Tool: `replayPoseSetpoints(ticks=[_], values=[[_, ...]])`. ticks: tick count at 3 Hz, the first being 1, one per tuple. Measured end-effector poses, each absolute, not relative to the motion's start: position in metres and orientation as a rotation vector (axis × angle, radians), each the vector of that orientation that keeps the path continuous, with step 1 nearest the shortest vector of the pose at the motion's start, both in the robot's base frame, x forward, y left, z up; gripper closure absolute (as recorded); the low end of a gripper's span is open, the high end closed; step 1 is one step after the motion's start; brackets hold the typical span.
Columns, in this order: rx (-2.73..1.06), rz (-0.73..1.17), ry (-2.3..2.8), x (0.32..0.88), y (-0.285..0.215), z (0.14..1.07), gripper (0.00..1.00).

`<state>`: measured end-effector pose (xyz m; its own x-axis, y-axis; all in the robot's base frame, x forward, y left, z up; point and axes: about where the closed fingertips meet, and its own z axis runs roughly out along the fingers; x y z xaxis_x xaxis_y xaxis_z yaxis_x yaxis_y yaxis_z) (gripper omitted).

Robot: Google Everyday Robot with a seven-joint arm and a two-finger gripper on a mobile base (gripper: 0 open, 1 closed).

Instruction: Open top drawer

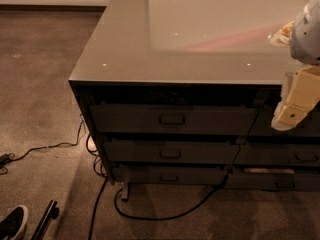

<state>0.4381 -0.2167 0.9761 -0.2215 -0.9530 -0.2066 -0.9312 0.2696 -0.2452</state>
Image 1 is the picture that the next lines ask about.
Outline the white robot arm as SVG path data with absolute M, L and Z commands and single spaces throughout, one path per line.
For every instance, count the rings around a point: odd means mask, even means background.
M 296 72 L 286 74 L 271 121 L 273 129 L 288 131 L 320 102 L 320 0 L 309 0 L 294 21 L 270 38 L 270 43 L 288 47 L 291 57 L 303 64 Z

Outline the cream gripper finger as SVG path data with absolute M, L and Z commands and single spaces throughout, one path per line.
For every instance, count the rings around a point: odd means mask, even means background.
M 307 65 L 287 73 L 271 127 L 278 131 L 295 128 L 320 102 L 320 67 Z
M 294 21 L 282 26 L 275 34 L 270 38 L 270 43 L 277 47 L 286 47 L 290 44 L 290 36 L 294 27 Z

